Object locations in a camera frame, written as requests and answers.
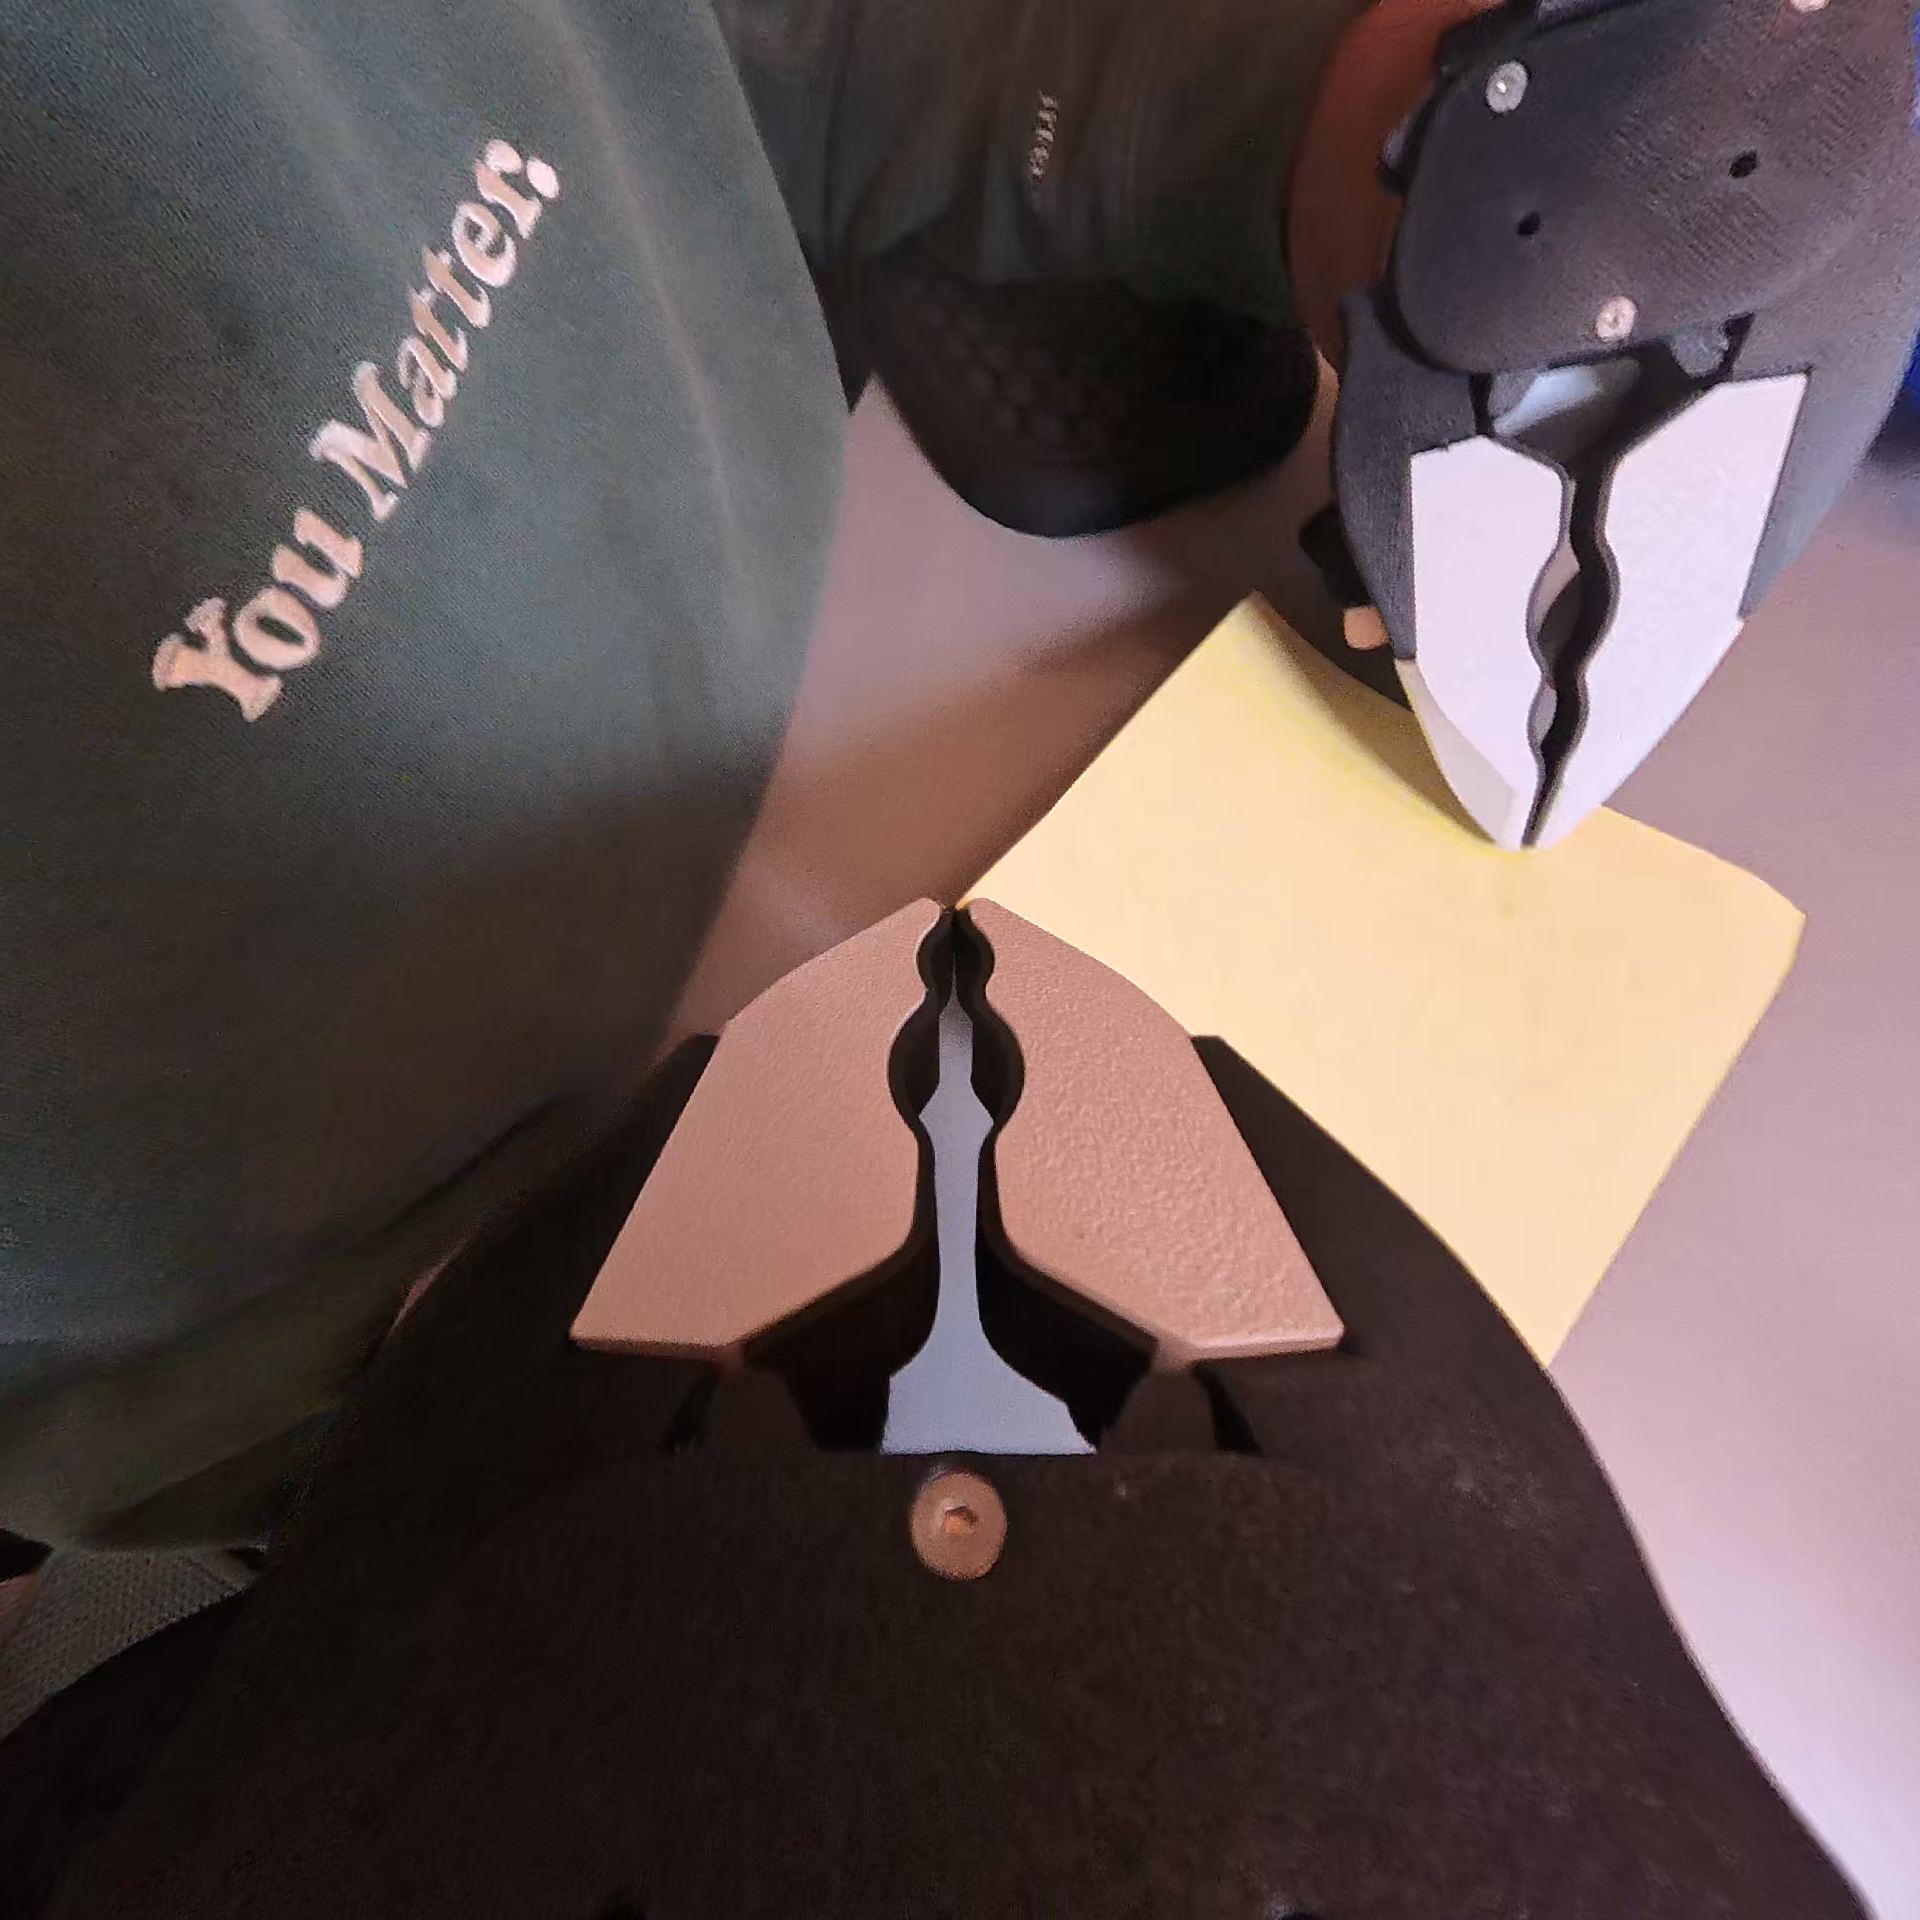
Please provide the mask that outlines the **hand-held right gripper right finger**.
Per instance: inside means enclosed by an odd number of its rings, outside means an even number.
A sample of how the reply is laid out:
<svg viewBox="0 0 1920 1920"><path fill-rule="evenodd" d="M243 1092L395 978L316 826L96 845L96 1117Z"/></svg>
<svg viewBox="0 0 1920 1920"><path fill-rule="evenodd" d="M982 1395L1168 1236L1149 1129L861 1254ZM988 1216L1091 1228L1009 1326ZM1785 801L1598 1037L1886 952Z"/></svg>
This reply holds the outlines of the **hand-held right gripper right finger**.
<svg viewBox="0 0 1920 1920"><path fill-rule="evenodd" d="M976 1298L1081 1435L1139 1387L1332 1354L1341 1318L1187 1028L1012 907L963 907Z"/></svg>

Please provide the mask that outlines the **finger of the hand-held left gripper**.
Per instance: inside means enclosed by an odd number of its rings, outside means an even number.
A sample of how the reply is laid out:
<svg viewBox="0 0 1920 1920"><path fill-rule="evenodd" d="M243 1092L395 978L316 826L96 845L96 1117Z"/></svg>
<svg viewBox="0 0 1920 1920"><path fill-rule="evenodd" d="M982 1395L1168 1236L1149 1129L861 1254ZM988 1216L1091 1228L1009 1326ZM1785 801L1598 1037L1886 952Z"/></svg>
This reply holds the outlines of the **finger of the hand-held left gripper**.
<svg viewBox="0 0 1920 1920"><path fill-rule="evenodd" d="M1723 381L1625 451L1598 509L1611 596L1574 672L1578 726L1538 848L1569 840L1664 741L1744 628L1809 376Z"/></svg>
<svg viewBox="0 0 1920 1920"><path fill-rule="evenodd" d="M1569 476L1474 437L1410 465L1412 651L1401 686L1473 824L1521 850L1545 792L1550 669L1538 600L1569 532Z"/></svg>

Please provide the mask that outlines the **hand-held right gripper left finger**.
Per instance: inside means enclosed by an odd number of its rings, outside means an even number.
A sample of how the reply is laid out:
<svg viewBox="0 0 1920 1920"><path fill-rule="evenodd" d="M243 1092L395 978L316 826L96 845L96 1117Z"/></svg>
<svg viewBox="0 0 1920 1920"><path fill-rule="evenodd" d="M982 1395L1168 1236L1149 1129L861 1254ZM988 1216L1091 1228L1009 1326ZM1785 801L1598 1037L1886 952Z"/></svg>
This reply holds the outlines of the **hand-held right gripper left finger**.
<svg viewBox="0 0 1920 1920"><path fill-rule="evenodd" d="M939 1308L950 909L920 899L733 1014L576 1312L590 1354L785 1382L812 1435L883 1435Z"/></svg>

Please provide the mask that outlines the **yellow backed black patterned paper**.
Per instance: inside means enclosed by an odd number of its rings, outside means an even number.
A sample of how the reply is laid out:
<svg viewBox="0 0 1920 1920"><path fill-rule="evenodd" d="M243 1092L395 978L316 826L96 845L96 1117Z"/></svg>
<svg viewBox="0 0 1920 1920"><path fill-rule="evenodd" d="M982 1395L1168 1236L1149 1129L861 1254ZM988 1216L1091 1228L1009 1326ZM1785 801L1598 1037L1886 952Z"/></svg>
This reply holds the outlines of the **yellow backed black patterned paper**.
<svg viewBox="0 0 1920 1920"><path fill-rule="evenodd" d="M969 894L1229 1042L1544 1363L1805 928L1757 876L1611 809L1500 850L1412 716L1256 595Z"/></svg>

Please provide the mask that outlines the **person's left hand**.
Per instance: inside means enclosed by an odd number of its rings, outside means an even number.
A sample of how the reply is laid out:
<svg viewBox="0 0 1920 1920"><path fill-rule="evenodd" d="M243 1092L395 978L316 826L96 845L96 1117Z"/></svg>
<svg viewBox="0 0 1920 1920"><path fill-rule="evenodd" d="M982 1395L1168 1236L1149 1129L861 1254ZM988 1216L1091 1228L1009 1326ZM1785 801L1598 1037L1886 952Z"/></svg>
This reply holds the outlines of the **person's left hand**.
<svg viewBox="0 0 1920 1920"><path fill-rule="evenodd" d="M1346 365L1341 300L1371 285L1398 222L1385 147L1437 75L1450 34L1490 2L1374 2L1334 37L1288 180L1288 272L1314 348Z"/></svg>

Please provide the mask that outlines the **black textured pad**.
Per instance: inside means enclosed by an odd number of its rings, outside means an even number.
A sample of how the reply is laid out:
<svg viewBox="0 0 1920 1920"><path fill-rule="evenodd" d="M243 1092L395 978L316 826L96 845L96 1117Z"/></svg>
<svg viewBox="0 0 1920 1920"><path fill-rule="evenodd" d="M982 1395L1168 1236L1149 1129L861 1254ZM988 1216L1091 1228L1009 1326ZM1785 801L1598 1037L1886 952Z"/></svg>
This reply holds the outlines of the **black textured pad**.
<svg viewBox="0 0 1920 1920"><path fill-rule="evenodd" d="M1024 537L1118 532L1269 474L1321 387L1297 328L1115 281L979 283L926 244L853 270L843 315L928 466Z"/></svg>

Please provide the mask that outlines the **dark green cloth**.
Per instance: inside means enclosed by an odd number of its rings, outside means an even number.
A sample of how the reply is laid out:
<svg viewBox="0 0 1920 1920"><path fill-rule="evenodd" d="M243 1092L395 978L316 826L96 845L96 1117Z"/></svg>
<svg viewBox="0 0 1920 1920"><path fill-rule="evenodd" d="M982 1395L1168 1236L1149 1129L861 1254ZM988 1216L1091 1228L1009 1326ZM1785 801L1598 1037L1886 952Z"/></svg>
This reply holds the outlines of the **dark green cloth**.
<svg viewBox="0 0 1920 1920"><path fill-rule="evenodd" d="M5 1529L245 1540L598 1131L849 412L714 4L5 4Z"/></svg>

